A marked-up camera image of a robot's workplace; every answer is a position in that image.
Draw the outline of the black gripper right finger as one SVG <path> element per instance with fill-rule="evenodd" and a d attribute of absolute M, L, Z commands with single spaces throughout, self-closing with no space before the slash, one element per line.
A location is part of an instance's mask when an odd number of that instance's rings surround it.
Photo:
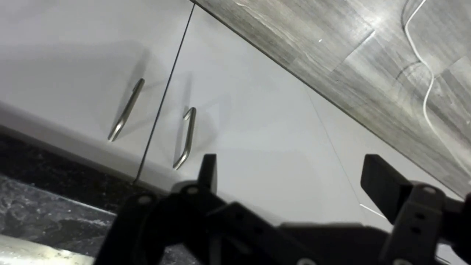
<path fill-rule="evenodd" d="M 367 154 L 361 187 L 394 225 L 380 253 L 382 265 L 438 265 L 436 250 L 448 244 L 471 262 L 471 196 L 411 181 L 380 154 Z"/>

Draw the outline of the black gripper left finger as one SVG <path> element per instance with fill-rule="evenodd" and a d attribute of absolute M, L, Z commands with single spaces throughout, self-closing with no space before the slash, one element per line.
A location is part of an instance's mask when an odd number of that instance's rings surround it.
<path fill-rule="evenodd" d="M 217 196 L 217 156 L 205 154 L 198 178 L 165 197 L 130 197 L 95 265 L 160 265 L 183 244 L 204 265 L 293 265 L 291 240 L 240 203 Z"/>

